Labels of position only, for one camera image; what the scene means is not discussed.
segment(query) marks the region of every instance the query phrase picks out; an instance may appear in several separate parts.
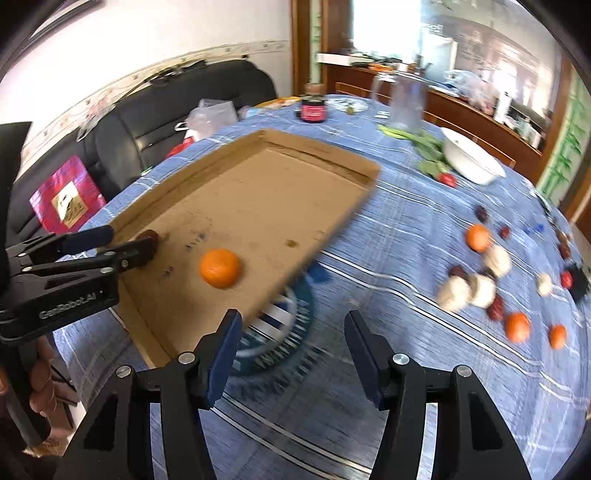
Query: sofa cushion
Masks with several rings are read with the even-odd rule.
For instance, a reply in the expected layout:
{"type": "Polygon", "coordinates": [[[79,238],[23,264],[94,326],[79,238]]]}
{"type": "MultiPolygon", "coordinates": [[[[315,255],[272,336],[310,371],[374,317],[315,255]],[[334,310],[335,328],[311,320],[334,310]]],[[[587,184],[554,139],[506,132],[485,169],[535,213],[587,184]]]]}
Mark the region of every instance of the sofa cushion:
{"type": "Polygon", "coordinates": [[[272,80],[249,61],[197,64],[119,102],[93,130],[96,149],[110,177],[123,189],[183,141],[184,132],[174,126],[201,99],[231,100],[238,111],[275,96],[272,80]]]}

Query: cardboard tray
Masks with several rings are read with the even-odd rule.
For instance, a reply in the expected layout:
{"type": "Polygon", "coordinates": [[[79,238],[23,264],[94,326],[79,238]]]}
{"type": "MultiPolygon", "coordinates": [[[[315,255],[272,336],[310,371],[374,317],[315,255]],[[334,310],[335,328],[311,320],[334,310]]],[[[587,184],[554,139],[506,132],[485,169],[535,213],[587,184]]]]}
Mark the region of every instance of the cardboard tray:
{"type": "Polygon", "coordinates": [[[158,232],[154,259],[121,275],[116,308],[150,367],[192,351],[229,308],[247,325],[368,197],[379,166],[274,130],[242,137],[167,178],[115,218],[114,244],[158,232]],[[242,261],[231,288],[209,286],[201,256],[242,261]]]}

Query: white mushroom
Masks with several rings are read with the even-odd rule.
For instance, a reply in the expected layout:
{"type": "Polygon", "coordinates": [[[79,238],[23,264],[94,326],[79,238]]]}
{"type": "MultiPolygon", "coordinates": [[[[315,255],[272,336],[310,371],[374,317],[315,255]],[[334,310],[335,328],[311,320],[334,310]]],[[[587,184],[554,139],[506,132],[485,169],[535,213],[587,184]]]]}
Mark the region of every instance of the white mushroom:
{"type": "Polygon", "coordinates": [[[500,245],[492,245],[487,248],[482,256],[484,264],[490,268],[498,278],[509,273],[511,269],[511,259],[507,250],[500,245]]]}
{"type": "Polygon", "coordinates": [[[472,298],[470,303],[482,309],[488,308],[495,299],[496,285],[490,277],[480,274],[470,276],[472,298]]]}
{"type": "Polygon", "coordinates": [[[547,297],[552,293],[552,278],[547,273],[541,273],[536,279],[540,297],[547,297]]]}
{"type": "Polygon", "coordinates": [[[466,305],[470,299],[470,286],[462,277],[449,277],[437,293],[437,304],[448,312],[457,312],[466,305]]]}

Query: blue tablecloth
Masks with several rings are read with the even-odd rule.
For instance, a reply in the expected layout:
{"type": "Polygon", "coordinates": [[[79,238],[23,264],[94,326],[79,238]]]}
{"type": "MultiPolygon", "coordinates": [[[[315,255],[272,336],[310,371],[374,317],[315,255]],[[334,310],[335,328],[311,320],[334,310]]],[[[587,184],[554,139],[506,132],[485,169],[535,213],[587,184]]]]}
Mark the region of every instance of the blue tablecloth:
{"type": "MultiPolygon", "coordinates": [[[[312,125],[293,108],[268,111],[225,128],[162,162],[104,207],[86,226],[108,223],[130,203],[184,166],[261,128],[275,128],[357,152],[378,163],[382,174],[371,198],[317,260],[330,281],[312,286],[314,323],[301,348],[270,372],[231,378],[225,396],[202,414],[209,451],[220,479],[367,478],[386,413],[365,399],[342,333],[343,318],[359,308],[374,333],[421,365],[452,369],[470,365],[521,449],[534,480],[550,479],[575,447],[589,405],[589,302],[575,306],[559,285],[564,261],[532,186],[507,169],[507,178],[480,187],[459,179],[456,190],[417,171],[408,141],[384,136],[372,109],[350,116],[330,110],[312,125]],[[525,312],[530,339],[509,343],[502,322],[484,310],[441,311],[433,301],[452,264],[482,268],[464,242],[484,205],[495,239],[513,260],[499,281],[508,311],[525,312]],[[497,231],[511,226],[503,241],[497,231]],[[530,231],[541,224],[543,232],[530,231]],[[557,287],[537,294],[535,276],[547,272],[557,287]],[[567,345],[553,351],[548,328],[562,323],[567,345]]],[[[436,135],[437,127],[425,124],[436,135]]],[[[569,231],[556,211],[558,223],[569,231]]],[[[580,260],[573,246],[575,260],[580,260]]],[[[87,404],[122,364],[145,369],[126,331],[102,312],[55,333],[60,353],[87,404]]],[[[419,478],[430,478],[437,408],[427,408],[419,478]]],[[[164,477],[159,412],[152,411],[154,464],[164,477]]]]}

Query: white plastic bag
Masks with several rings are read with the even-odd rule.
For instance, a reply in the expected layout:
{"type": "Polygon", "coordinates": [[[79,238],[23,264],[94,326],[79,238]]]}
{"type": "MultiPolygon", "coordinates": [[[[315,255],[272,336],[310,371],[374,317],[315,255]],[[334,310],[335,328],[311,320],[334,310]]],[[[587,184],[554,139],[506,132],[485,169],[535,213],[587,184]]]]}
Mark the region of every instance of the white plastic bag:
{"type": "Polygon", "coordinates": [[[454,87],[460,95],[472,98],[480,85],[480,78],[476,73],[467,70],[449,70],[444,73],[444,85],[454,87]]]}
{"type": "Polygon", "coordinates": [[[201,99],[199,106],[191,110],[187,121],[178,124],[177,131],[188,130],[195,141],[211,137],[215,132],[238,122],[232,102],[224,100],[201,99]]]}

